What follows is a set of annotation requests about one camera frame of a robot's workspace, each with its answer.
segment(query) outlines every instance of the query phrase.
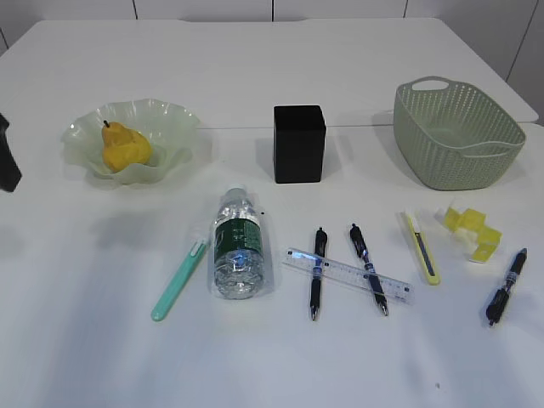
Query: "plastic ruler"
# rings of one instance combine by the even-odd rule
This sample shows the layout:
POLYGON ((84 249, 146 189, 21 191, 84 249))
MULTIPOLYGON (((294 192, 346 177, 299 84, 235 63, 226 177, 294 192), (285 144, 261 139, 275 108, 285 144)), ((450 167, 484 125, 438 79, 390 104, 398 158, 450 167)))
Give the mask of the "plastic ruler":
MULTIPOLYGON (((287 248, 282 254, 281 262, 313 274, 316 267, 315 261, 321 261, 321 270, 323 277, 341 282, 343 284, 358 287, 368 292, 374 292, 368 281, 369 273, 364 269, 355 268, 345 263, 339 263, 331 259, 322 258, 313 253, 301 251, 296 248, 287 248)), ((403 303, 412 303, 414 298, 414 288, 409 283, 401 280, 389 278, 387 276, 374 274, 382 284, 383 294, 389 300, 396 299, 403 303)))

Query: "pen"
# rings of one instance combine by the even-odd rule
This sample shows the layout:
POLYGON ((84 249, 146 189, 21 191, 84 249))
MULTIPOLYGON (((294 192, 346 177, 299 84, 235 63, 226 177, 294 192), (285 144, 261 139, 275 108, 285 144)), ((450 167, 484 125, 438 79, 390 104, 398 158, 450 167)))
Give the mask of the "pen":
POLYGON ((383 289, 382 284, 380 283, 380 280, 376 275, 376 271, 374 270, 374 265, 372 264, 368 248, 366 247, 365 240, 363 240, 363 235, 360 232, 360 228, 355 225, 351 224, 352 228, 349 231, 349 237, 351 238, 351 241, 354 243, 355 251, 357 252, 357 256, 363 260, 365 263, 365 270, 369 272, 368 275, 368 283, 370 283, 372 290, 374 291, 374 298, 376 299, 376 305, 377 307, 382 311, 383 315, 387 316, 389 315, 389 309, 388 309, 388 300, 383 295, 383 289))
MULTIPOLYGON (((327 236, 325 231, 320 227, 315 233, 315 255, 325 257, 325 246, 327 236)), ((312 288, 309 295, 309 312, 312 316, 312 320, 317 319, 317 314, 320 311, 321 300, 321 276, 323 275, 323 269, 321 268, 321 259, 315 260, 315 266, 312 277, 312 288)))
POLYGON ((527 248, 524 248, 518 252, 518 255, 516 255, 516 258, 508 271, 504 285, 501 289, 496 291, 495 297, 493 297, 493 300, 487 307, 485 315, 490 320, 490 326, 498 323, 501 319, 502 312, 507 307, 508 299, 510 298, 510 291, 512 290, 513 285, 516 283, 519 274, 521 274, 521 269, 524 267, 525 259, 527 259, 527 248))
POLYGON ((193 247, 185 257, 185 260, 179 267, 176 275, 174 275, 172 280, 170 280, 170 283, 164 290, 161 298, 153 308, 153 311, 151 312, 151 319, 154 321, 161 321, 167 317, 167 314, 172 308, 173 304, 176 302, 179 293, 184 288, 193 271, 196 269, 196 265, 206 251, 206 247, 207 244, 205 240, 198 240, 195 242, 195 244, 193 244, 193 247))

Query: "frosted glass bowl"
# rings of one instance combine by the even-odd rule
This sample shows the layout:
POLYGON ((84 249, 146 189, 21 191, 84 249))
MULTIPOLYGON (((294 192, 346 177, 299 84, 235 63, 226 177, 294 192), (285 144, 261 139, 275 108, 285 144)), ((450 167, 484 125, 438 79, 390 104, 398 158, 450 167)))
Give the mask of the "frosted glass bowl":
POLYGON ((71 164, 87 167, 102 179, 121 184, 155 183, 168 170, 190 161, 199 122, 183 106, 157 99, 116 102, 76 119, 62 135, 62 141, 71 164), (120 122, 142 133, 153 148, 150 160, 113 173, 102 160, 104 120, 120 122))

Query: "green basket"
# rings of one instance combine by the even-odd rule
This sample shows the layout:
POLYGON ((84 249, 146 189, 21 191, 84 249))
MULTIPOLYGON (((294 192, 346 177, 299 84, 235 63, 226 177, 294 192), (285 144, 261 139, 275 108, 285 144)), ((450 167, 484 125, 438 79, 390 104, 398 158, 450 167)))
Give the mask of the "green basket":
POLYGON ((493 99, 469 83, 439 76, 397 88, 394 137, 416 176, 436 190, 495 183, 525 143, 521 127, 493 99), (413 88, 426 81, 447 86, 413 88))

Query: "basket handle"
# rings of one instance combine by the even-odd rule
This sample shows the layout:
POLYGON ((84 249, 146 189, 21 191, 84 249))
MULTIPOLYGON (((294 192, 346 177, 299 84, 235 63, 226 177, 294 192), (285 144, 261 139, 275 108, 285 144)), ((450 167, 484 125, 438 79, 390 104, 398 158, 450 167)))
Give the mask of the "basket handle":
POLYGON ((459 149, 459 154, 466 159, 484 159, 487 157, 501 157, 510 153, 510 150, 514 147, 518 147, 515 144, 506 143, 506 142, 482 142, 477 144, 472 144, 470 146, 463 147, 459 149), (493 155, 471 155, 470 150, 486 148, 486 147, 502 147, 505 151, 502 153, 495 153, 493 155))
POLYGON ((414 85, 417 85, 418 83, 422 83, 422 82, 427 82, 427 81, 437 81, 437 82, 446 83, 447 87, 441 88, 440 90, 447 89, 447 88, 449 88, 451 85, 453 85, 455 83, 454 81, 452 81, 452 80, 450 80, 448 78, 444 78, 443 76, 431 75, 431 76, 424 76, 423 78, 416 79, 415 81, 405 83, 404 86, 409 87, 410 90, 412 90, 414 92, 421 92, 421 91, 427 92, 429 89, 414 89, 414 85))

